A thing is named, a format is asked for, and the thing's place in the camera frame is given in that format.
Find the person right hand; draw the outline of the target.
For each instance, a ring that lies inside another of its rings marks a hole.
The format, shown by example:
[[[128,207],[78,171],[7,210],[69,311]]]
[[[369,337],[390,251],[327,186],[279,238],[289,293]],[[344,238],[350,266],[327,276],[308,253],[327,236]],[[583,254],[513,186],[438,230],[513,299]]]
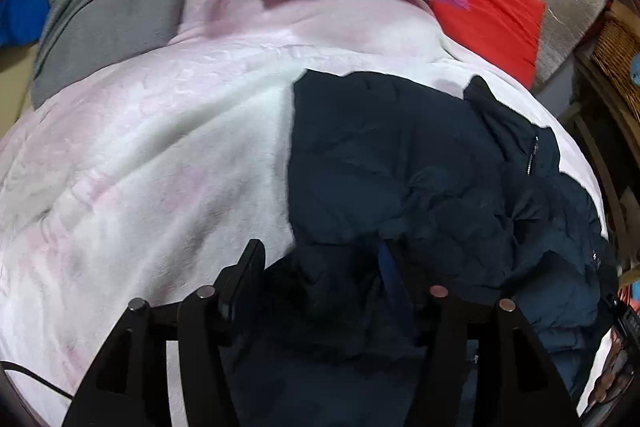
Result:
[[[623,355],[619,355],[605,365],[602,374],[596,379],[588,404],[604,404],[615,400],[628,387],[633,376],[631,363]]]

